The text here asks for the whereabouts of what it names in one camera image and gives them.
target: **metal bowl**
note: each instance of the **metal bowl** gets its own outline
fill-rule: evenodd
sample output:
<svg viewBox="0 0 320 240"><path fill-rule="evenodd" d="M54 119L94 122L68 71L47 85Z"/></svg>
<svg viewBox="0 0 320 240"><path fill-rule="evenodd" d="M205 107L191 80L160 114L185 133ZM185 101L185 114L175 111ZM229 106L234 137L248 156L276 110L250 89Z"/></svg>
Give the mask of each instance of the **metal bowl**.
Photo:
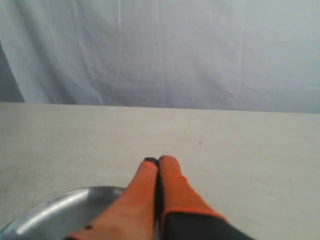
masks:
<svg viewBox="0 0 320 240"><path fill-rule="evenodd" d="M0 232L0 240L62 240L97 217L123 191L112 186L69 191L23 213Z"/></svg>

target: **table surface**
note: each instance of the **table surface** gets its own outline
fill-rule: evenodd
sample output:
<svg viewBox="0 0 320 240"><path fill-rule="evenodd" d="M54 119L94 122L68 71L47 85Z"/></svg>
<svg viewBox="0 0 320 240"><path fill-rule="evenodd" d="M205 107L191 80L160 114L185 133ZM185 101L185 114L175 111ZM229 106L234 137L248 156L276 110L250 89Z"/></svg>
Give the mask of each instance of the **table surface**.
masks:
<svg viewBox="0 0 320 240"><path fill-rule="evenodd" d="M193 188L260 240L318 240L320 114L0 103L0 228L87 186L126 186L173 155Z"/></svg>

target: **white cloth backdrop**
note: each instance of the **white cloth backdrop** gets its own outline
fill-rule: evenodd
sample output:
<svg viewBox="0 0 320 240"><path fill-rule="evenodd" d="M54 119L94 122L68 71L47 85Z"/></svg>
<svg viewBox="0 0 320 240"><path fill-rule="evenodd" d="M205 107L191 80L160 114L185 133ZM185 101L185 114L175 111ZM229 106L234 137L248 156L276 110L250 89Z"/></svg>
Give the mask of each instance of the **white cloth backdrop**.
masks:
<svg viewBox="0 0 320 240"><path fill-rule="evenodd" d="M26 102L320 113L318 0L0 0Z"/></svg>

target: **white table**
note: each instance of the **white table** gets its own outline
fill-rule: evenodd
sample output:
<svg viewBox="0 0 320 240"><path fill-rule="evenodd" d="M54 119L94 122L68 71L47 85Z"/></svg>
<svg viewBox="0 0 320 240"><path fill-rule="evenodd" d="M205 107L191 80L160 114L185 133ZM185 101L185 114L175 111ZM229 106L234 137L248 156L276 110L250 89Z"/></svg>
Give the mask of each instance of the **white table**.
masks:
<svg viewBox="0 0 320 240"><path fill-rule="evenodd" d="M0 103L0 227L176 156L214 209L260 240L320 239L320 115Z"/></svg>

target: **silver bowl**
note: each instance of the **silver bowl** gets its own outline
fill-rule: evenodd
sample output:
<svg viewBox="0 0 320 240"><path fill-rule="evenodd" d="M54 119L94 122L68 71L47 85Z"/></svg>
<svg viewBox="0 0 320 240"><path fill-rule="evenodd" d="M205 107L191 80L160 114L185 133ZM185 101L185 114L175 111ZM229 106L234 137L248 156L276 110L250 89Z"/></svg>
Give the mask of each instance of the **silver bowl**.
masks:
<svg viewBox="0 0 320 240"><path fill-rule="evenodd" d="M113 186L69 191L23 213L0 232L0 240L62 240L97 217L123 191Z"/></svg>

